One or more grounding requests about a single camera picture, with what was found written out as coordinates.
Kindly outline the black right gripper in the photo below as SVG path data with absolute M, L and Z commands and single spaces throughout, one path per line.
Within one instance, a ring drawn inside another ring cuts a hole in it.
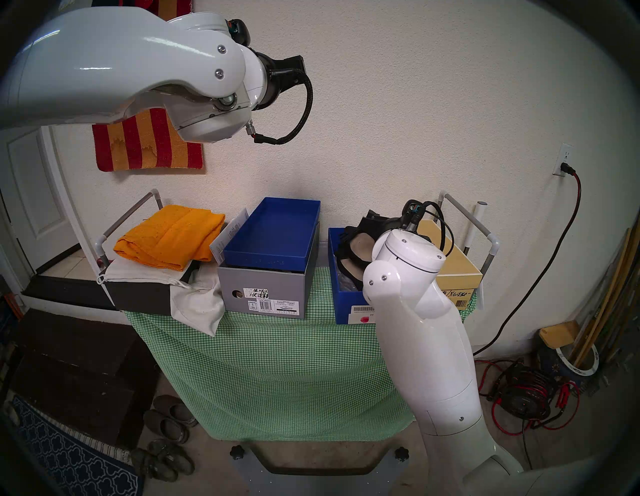
M 367 215 L 361 219 L 361 232 L 368 236 L 382 236 L 387 231 L 401 228 L 402 217 L 380 216 L 373 210 L 368 210 Z

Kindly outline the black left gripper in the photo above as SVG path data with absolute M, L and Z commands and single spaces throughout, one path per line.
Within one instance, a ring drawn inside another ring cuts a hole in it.
M 307 73 L 302 55 L 286 59 L 273 59 L 261 52 L 255 52 L 255 55 L 265 68 L 267 81 L 265 94 L 260 98 L 255 110 L 267 108 L 281 93 L 297 85 L 304 85 L 303 77 L 298 73 Z

